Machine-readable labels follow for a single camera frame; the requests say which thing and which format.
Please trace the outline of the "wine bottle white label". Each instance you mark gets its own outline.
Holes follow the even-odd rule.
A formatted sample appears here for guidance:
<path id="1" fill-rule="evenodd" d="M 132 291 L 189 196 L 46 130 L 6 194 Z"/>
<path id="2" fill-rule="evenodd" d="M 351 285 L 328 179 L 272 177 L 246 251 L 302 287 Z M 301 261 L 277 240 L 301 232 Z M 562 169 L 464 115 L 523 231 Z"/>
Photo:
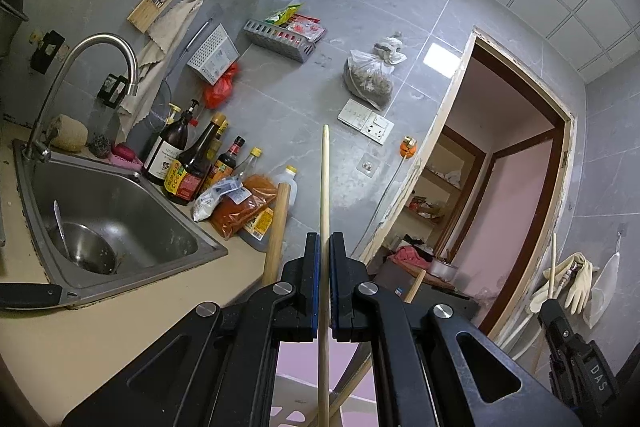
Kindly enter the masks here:
<path id="1" fill-rule="evenodd" d="M 152 183 L 162 185 L 172 162 L 186 149 L 190 122 L 199 105 L 198 100 L 192 100 L 181 116 L 171 124 L 166 124 L 156 138 L 142 167 L 143 176 Z"/>

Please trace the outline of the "orange chili powder bag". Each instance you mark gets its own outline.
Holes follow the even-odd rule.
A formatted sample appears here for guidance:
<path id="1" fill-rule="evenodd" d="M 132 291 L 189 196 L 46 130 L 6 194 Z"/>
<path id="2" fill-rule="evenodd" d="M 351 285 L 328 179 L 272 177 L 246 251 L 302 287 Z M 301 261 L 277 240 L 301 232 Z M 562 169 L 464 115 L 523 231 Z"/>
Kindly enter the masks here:
<path id="1" fill-rule="evenodd" d="M 228 239 L 271 204 L 277 193 L 269 178 L 252 174 L 238 191 L 224 195 L 208 221 L 221 237 Z"/>

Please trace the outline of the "white mesh strainer bag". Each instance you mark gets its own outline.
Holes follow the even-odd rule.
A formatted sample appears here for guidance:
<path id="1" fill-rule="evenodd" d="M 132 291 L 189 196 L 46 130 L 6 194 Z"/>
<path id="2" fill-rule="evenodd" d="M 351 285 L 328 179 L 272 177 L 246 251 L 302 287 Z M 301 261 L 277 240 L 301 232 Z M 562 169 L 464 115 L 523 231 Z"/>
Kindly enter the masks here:
<path id="1" fill-rule="evenodd" d="M 597 280 L 591 288 L 590 298 L 582 311 L 582 319 L 590 329 L 596 327 L 612 303 L 617 286 L 618 271 L 620 271 L 620 246 L 622 246 L 622 233 L 618 232 L 615 253 L 599 272 Z"/>

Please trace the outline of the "red plastic bag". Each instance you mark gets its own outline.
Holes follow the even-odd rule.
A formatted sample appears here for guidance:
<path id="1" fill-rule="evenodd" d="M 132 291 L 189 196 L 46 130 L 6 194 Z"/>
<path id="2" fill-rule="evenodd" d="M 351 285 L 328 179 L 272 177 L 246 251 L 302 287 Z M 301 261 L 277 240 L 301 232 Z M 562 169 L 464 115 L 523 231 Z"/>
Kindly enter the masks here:
<path id="1" fill-rule="evenodd" d="M 239 64 L 234 62 L 215 84 L 209 84 L 204 88 L 203 102 L 206 108 L 215 109 L 230 98 L 233 91 L 233 80 L 239 70 Z"/>

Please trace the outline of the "wooden shelf unit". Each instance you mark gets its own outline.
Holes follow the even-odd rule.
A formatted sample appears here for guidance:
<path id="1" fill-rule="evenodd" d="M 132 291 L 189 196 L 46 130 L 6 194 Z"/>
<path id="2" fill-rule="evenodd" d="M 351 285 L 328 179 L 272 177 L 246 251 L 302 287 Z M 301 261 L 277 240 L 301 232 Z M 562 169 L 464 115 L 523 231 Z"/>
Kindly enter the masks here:
<path id="1" fill-rule="evenodd" d="M 445 126 L 393 225 L 392 236 L 408 236 L 408 241 L 412 239 L 422 251 L 446 259 L 446 245 L 485 158 L 479 147 Z"/>

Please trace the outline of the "dark soy sauce bottle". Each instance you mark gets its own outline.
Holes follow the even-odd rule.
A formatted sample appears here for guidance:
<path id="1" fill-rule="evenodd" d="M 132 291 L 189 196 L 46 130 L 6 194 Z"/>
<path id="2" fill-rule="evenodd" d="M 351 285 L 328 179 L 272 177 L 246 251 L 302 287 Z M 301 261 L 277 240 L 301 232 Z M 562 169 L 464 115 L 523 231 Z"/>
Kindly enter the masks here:
<path id="1" fill-rule="evenodd" d="M 223 113 L 215 113 L 200 137 L 172 162 L 163 186 L 163 193 L 171 202 L 186 205 L 194 199 L 210 166 L 210 144 L 226 120 Z"/>

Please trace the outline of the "white plastic utensil holder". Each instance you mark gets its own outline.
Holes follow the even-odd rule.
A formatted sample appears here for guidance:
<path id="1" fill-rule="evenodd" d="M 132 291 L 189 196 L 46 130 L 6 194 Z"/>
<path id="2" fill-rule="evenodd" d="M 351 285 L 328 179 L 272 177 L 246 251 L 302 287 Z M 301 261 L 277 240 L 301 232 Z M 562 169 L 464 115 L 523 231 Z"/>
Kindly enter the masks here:
<path id="1" fill-rule="evenodd" d="M 318 400 L 318 343 L 281 343 L 270 426 L 311 426 Z M 331 426 L 377 426 L 372 369 L 330 422 Z"/>

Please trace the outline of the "hanging dish cloth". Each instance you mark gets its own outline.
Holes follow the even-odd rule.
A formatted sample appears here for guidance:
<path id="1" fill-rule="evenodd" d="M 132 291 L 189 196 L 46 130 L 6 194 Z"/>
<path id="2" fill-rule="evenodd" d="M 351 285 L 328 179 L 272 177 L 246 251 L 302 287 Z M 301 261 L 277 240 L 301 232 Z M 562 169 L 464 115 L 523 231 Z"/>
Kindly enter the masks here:
<path id="1" fill-rule="evenodd" d="M 165 78 L 171 57 L 198 15 L 204 0 L 182 0 L 156 20 L 148 31 L 149 41 L 138 54 L 139 83 L 136 95 L 126 95 L 117 109 L 116 142 L 125 142 L 131 129 L 149 115 Z"/>

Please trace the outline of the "stainless steel sink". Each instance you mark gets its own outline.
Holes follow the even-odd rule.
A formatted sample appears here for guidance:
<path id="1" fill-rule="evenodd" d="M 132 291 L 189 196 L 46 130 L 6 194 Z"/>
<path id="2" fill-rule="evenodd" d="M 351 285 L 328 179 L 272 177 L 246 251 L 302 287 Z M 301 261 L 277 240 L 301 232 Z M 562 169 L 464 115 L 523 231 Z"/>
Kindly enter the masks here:
<path id="1" fill-rule="evenodd" d="M 228 251 L 131 170 L 54 153 L 12 152 L 23 216 L 47 280 L 4 283 L 2 309 L 88 305 L 224 257 Z"/>

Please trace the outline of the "white wall socket plate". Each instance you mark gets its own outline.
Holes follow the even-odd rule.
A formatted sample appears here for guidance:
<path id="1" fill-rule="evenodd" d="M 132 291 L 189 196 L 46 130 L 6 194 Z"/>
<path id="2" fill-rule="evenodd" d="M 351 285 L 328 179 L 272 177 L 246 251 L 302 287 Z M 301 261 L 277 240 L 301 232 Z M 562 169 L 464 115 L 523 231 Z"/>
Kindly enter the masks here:
<path id="1" fill-rule="evenodd" d="M 358 131 L 378 145 L 384 145 L 394 124 L 374 110 L 356 102 L 352 98 L 346 102 L 337 120 Z"/>

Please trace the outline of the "pale chopstick angled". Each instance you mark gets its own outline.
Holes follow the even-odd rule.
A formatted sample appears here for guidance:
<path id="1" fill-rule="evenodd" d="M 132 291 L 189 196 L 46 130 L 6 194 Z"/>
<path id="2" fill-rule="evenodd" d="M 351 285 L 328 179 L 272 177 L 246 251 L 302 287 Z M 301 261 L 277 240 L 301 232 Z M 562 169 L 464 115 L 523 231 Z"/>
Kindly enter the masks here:
<path id="1" fill-rule="evenodd" d="M 320 169 L 320 298 L 318 328 L 317 425 L 330 425 L 330 127 L 322 129 Z"/>

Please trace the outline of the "white rubber gloves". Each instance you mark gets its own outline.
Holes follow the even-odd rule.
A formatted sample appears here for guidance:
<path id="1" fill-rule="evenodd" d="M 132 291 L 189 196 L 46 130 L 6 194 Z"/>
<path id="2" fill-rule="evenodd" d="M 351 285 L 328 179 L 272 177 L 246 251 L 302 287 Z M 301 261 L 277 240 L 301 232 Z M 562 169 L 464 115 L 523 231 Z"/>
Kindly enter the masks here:
<path id="1" fill-rule="evenodd" d="M 570 314 L 584 311 L 590 298 L 594 274 L 599 271 L 600 268 L 597 265 L 589 261 L 583 253 L 576 251 L 555 265 L 553 284 L 551 284 L 551 270 L 544 271 L 547 282 L 533 295 L 527 312 L 539 313 L 545 301 L 550 298 L 558 299 L 562 291 L 566 291 L 564 308 Z"/>

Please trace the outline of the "white vinegar jug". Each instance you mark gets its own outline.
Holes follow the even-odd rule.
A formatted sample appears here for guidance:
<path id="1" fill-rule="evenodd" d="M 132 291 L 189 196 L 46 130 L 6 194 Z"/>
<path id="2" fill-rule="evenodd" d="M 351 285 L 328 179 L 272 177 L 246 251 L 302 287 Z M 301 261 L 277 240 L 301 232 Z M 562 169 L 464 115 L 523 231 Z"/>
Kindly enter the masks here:
<path id="1" fill-rule="evenodd" d="M 288 211 L 291 211 L 297 196 L 297 182 L 295 180 L 297 169 L 292 165 L 287 165 L 285 169 L 277 174 L 272 180 L 275 186 L 281 183 L 288 184 L 290 195 L 288 195 Z M 255 217 L 245 223 L 239 231 L 239 236 L 245 243 L 252 246 L 256 251 L 265 253 L 268 249 L 270 234 L 272 232 L 272 222 L 274 216 L 275 202 L 260 210 Z"/>

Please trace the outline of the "dark bamboo chopstick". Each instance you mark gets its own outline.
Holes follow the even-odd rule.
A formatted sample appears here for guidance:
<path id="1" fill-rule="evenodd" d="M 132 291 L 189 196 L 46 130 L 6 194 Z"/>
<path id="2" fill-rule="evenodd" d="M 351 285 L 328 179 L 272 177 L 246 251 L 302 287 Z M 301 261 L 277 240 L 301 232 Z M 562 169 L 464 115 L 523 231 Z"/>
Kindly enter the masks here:
<path id="1" fill-rule="evenodd" d="M 267 254 L 262 272 L 262 287 L 269 286 L 277 282 L 280 273 L 280 263 L 282 259 L 282 244 L 288 219 L 288 200 L 290 199 L 291 187 L 287 183 L 278 185 L 276 205 L 273 211 L 271 225 L 271 235 L 268 242 Z"/>

